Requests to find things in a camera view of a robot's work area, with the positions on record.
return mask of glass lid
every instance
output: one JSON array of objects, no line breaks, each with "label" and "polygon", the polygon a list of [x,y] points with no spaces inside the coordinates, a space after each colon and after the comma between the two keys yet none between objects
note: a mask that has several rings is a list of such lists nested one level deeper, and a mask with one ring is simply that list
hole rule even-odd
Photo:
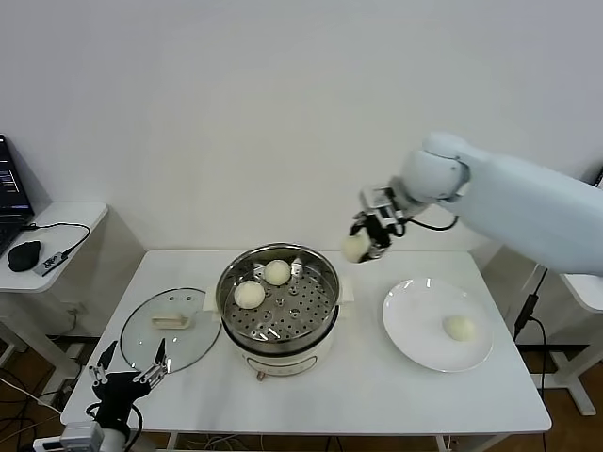
[{"label": "glass lid", "polygon": [[193,288],[171,289],[147,299],[123,326],[120,349],[130,366],[148,369],[166,340],[168,373],[199,361],[214,345],[221,322],[204,311],[205,292]]}]

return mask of wooden floor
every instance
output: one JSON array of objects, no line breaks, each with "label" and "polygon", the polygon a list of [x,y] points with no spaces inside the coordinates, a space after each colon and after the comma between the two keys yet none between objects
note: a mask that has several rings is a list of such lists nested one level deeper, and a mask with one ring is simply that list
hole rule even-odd
[{"label": "wooden floor", "polygon": [[[92,347],[88,346],[85,355],[90,354]],[[541,353],[523,353],[524,361],[531,372],[540,372],[542,368]],[[50,376],[52,367],[36,352],[28,350],[26,353],[13,354],[5,369],[14,374],[26,386],[27,390],[38,395],[42,392],[45,382]],[[0,370],[0,376],[14,384],[19,384],[7,372]],[[546,404],[553,419],[553,428],[546,434],[548,452],[599,452],[603,451],[603,364],[588,371],[582,381],[593,403],[599,410],[597,416],[583,417],[574,406],[572,399],[565,390],[546,391]],[[68,398],[69,393],[57,402],[60,407]],[[19,422],[6,420],[15,417],[24,408],[23,403],[8,403],[9,401],[23,400],[23,396],[0,382],[0,452],[15,452],[19,435],[14,433],[19,430]],[[33,422],[43,422],[36,426],[38,437],[58,435],[62,431],[56,414],[51,410],[30,402],[25,408],[25,416]],[[23,427],[31,423],[23,422]],[[33,428],[23,432],[20,445],[31,444],[34,438]],[[167,445],[168,435],[147,434],[159,447]],[[401,437],[340,437],[341,447],[346,452],[389,452],[389,451],[432,451],[437,450],[432,438],[401,438]],[[275,437],[265,436],[237,436],[228,444],[216,444],[217,450],[262,450],[267,451],[324,451],[327,443],[329,450],[339,451],[336,438],[329,440],[326,437]],[[463,438],[453,438],[462,444]],[[181,435],[178,444],[183,449],[200,449],[207,442],[205,435]],[[543,449],[542,435],[513,436],[490,449],[492,452],[540,452]]]}]

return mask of steamed bun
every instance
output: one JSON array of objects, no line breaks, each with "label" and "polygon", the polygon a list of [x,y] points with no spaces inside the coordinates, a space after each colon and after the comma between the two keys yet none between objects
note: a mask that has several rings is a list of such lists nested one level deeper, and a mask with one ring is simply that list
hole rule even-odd
[{"label": "steamed bun", "polygon": [[442,322],[444,331],[455,341],[473,341],[476,336],[475,323],[464,315],[450,315]]},{"label": "steamed bun", "polygon": [[242,309],[257,308],[264,301],[264,287],[255,281],[246,281],[235,289],[235,303]]},{"label": "steamed bun", "polygon": [[283,285],[291,278],[291,267],[285,261],[274,260],[264,267],[264,280],[268,284]]},{"label": "steamed bun", "polygon": [[370,239],[365,230],[360,231],[356,235],[347,236],[341,244],[341,252],[353,264],[358,264],[369,248]]}]

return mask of white plate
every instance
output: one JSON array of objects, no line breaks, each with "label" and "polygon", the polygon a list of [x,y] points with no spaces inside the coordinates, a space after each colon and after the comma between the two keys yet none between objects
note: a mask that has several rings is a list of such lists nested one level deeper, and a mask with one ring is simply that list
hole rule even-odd
[{"label": "white plate", "polygon": [[[473,341],[455,341],[442,322],[466,315],[476,326]],[[411,360],[440,372],[463,372],[483,363],[492,351],[488,315],[464,290],[434,278],[401,282],[383,303],[383,323],[396,347]]]}]

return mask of laptop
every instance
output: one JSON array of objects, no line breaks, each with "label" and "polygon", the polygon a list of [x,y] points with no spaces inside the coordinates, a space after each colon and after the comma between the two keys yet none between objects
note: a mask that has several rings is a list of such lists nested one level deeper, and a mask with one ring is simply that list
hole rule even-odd
[{"label": "laptop", "polygon": [[7,140],[0,135],[0,255],[33,217],[34,209],[10,156]]}]

